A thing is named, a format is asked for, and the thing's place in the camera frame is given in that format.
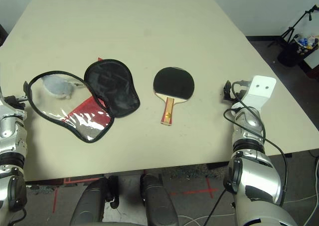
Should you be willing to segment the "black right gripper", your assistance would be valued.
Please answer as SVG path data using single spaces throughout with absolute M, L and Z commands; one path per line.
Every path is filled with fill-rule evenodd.
M 247 87 L 247 81 L 241 80 L 231 83 L 229 80 L 226 81 L 225 86 L 223 88 L 223 99 L 229 101 L 231 103 L 237 103 L 239 100 L 242 100 L 247 90 L 240 90 L 239 92 L 235 92 L 234 86 L 245 86 Z

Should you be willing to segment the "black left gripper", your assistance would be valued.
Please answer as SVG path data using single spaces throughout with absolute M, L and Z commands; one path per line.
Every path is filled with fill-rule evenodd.
M 25 94 L 28 93 L 28 89 L 28 83 L 25 81 L 23 84 L 23 91 Z M 27 101 L 27 96 L 22 96 L 18 98 L 16 98 L 13 95 L 7 96 L 4 98 L 4 101 L 15 109 L 25 109 L 25 101 Z

